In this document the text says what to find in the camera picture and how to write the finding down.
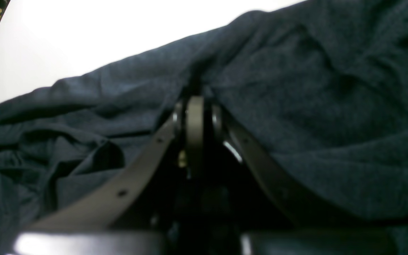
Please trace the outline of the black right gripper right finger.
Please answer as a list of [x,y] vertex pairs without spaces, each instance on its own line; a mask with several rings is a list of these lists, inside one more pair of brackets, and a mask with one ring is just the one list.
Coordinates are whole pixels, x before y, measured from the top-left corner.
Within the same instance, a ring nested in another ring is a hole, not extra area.
[[251,226],[240,234],[243,255],[394,255],[383,228],[370,225],[300,184],[227,110],[210,107],[215,142],[231,154],[240,176],[253,187],[239,188]]

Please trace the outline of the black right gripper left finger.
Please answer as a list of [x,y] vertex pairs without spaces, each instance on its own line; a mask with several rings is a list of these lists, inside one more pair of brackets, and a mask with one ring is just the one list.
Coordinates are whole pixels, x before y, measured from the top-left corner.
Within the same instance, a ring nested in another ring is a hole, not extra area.
[[166,255],[182,179],[203,169],[205,102],[178,102],[130,166],[102,187],[22,231],[18,255]]

